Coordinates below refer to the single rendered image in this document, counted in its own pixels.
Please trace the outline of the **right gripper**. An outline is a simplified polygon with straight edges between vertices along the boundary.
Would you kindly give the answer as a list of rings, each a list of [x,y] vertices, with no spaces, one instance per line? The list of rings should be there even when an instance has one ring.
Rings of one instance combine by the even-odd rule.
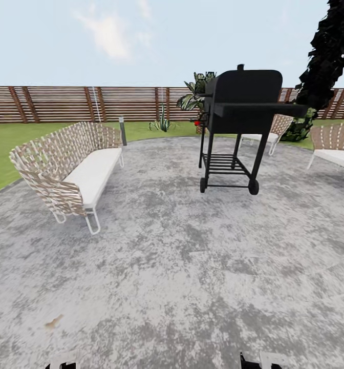
[[[240,353],[240,357],[241,357],[241,369],[262,369],[259,363],[246,361],[242,352]],[[281,367],[271,365],[271,369],[281,369]]]

